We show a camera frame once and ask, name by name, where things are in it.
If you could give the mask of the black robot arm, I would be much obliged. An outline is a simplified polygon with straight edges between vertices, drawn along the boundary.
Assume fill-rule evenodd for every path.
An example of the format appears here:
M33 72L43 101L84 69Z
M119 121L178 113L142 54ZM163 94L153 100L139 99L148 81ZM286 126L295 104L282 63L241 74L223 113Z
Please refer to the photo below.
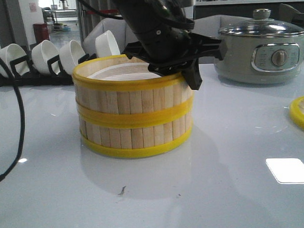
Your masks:
M193 33L195 22L185 16L177 0L112 2L137 38L123 53L147 62L150 72L160 76L181 72L189 87L198 90L199 58L225 57L225 42Z

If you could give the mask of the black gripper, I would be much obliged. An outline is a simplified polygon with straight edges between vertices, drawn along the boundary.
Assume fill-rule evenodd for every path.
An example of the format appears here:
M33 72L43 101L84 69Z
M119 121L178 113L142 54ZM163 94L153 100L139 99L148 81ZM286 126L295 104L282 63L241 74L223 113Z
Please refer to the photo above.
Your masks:
M190 32L188 35L167 35L131 42L123 54L129 59L135 57L148 63L150 72L162 76L181 71L189 87L199 90L202 83L199 58L214 57L223 60L226 52L224 40Z

